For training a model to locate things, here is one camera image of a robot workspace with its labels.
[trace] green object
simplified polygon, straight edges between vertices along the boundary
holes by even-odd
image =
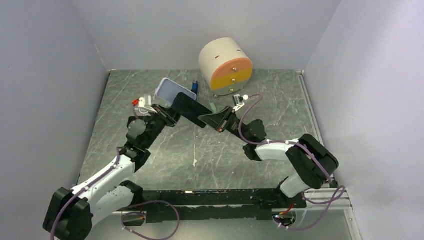
[[[212,110],[212,112],[214,114],[217,113],[217,107],[215,106],[215,104],[213,102],[210,103],[210,109]]]

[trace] gray marble tabletop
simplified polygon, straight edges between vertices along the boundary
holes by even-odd
[[[115,148],[126,142],[132,100],[143,94],[154,96],[164,77],[187,88],[198,80],[198,102],[207,108],[214,103],[219,111],[233,104],[231,96],[214,98],[198,70],[112,71],[79,182],[87,180],[113,160]],[[294,71],[254,70],[239,93],[264,95],[245,122],[263,120],[267,138],[289,140],[305,133],[314,134],[305,96]],[[153,102],[166,104],[157,97]],[[241,117],[246,108],[239,110],[237,115]],[[243,145],[228,132],[200,128],[182,117],[176,127],[164,129],[149,149],[151,156],[147,163],[129,179],[145,190],[274,188],[295,172],[290,162],[249,160],[243,152]]]

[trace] orange wire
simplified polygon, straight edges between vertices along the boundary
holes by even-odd
[[[294,202],[292,202],[291,204],[290,204],[290,207],[287,209],[287,211],[282,211],[282,212],[280,212],[279,214],[280,215],[286,215],[286,214],[288,214],[289,212],[290,212],[290,210],[292,210],[292,208],[293,208],[293,206],[295,205],[295,203]]]

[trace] cream cylindrical cabinet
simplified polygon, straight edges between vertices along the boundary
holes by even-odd
[[[252,75],[253,64],[232,38],[208,43],[199,55],[199,67],[210,90],[217,96],[242,89]]]

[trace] gray wall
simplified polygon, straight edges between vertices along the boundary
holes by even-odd
[[[234,38],[257,69],[305,69],[340,0],[71,0],[109,69],[198,69]]]
[[[423,7],[343,0],[306,68],[364,240],[424,239]]]
[[[67,0],[0,3],[1,239],[42,240],[53,193],[75,183],[107,71]]]

